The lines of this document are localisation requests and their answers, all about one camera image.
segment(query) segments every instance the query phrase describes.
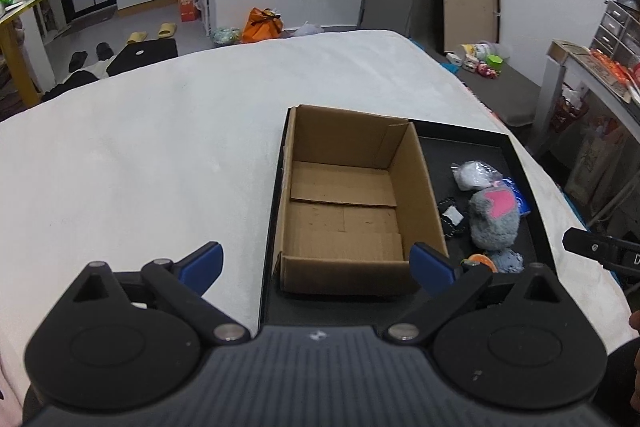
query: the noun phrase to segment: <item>black tray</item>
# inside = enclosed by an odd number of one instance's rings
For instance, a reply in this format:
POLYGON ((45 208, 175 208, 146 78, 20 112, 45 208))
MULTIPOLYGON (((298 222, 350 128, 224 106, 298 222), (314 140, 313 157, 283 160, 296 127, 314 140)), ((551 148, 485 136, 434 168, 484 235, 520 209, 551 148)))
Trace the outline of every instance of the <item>black tray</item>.
MULTIPOLYGON (((414 122, 422 151, 427 159, 429 174, 436 201, 454 197, 459 208, 466 210, 471 192, 459 190, 450 169, 452 163, 462 164, 468 160, 482 160, 498 169, 503 176, 510 176, 520 189, 531 207, 531 213, 520 220, 518 237, 513 250, 520 252, 526 264, 538 261, 556 272, 545 227, 540 211, 533 197, 529 181, 520 160, 505 134, 470 129, 455 125, 412 120, 414 122)), ((270 325, 374 325, 387 327, 409 309, 428 301, 429 296, 423 290, 413 295, 395 298, 347 297, 290 294, 280 290, 279 267, 273 271, 273 243, 275 239, 278 204, 282 190, 282 151, 289 123, 289 114, 285 121, 278 158, 278 169, 271 201, 271 218, 267 235, 267 250, 262 277, 262 295, 260 299, 260 326, 270 325)), ((471 243, 469 233, 463 237, 447 240, 449 258, 453 264, 459 264, 478 248, 471 243)), ((496 274, 494 279, 507 282, 512 275, 496 274)))

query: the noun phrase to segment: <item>mattress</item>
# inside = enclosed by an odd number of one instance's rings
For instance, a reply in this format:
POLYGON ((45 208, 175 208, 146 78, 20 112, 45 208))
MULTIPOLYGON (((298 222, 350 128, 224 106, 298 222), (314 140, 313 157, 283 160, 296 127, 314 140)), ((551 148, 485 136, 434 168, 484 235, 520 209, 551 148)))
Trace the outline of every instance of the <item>mattress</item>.
MULTIPOLYGON (((0 356, 19 396, 31 333, 86 263, 132 271, 222 243, 204 297, 254 333, 287 108, 325 105, 508 134, 460 81, 388 31, 325 33, 177 57, 0 124, 0 356)), ((636 333, 611 274, 567 253, 580 222, 524 147, 558 275, 609 351, 636 333)))

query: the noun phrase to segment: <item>person's hand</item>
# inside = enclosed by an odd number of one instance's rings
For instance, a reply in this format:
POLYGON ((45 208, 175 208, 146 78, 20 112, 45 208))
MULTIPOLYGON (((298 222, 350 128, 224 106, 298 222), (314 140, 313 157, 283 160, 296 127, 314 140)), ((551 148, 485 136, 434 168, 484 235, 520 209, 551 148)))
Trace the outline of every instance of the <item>person's hand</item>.
MULTIPOLYGON (((629 317, 629 326, 634 328, 636 331, 640 331, 640 311, 634 312, 629 317)), ((634 363, 636 367, 636 390, 634 391, 634 395, 631 397, 631 407, 633 407, 636 411, 640 412, 640 351, 636 355, 636 361, 634 363)))

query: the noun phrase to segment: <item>pink fabric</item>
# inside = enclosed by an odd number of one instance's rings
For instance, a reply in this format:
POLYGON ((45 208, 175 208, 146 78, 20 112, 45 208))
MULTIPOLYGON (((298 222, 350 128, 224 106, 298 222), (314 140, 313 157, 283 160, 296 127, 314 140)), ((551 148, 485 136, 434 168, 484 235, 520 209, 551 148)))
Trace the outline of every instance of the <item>pink fabric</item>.
POLYGON ((489 190, 484 197, 493 203, 489 214, 494 219, 498 219, 499 217, 504 216, 504 214, 511 212, 513 207, 517 204, 516 198, 513 196, 513 192, 511 192, 510 188, 489 190))

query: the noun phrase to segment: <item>black slipper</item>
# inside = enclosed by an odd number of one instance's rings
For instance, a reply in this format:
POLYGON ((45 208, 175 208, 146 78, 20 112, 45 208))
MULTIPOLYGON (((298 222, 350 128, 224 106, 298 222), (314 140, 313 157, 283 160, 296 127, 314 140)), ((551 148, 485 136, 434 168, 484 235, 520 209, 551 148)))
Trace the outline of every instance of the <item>black slipper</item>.
POLYGON ((109 60, 113 57, 113 50, 106 42, 101 42, 95 47, 95 54, 98 55, 98 60, 109 60))
POLYGON ((78 71, 82 68, 87 57, 87 52, 75 52, 71 55, 71 60, 69 61, 69 73, 73 73, 74 71, 78 71))

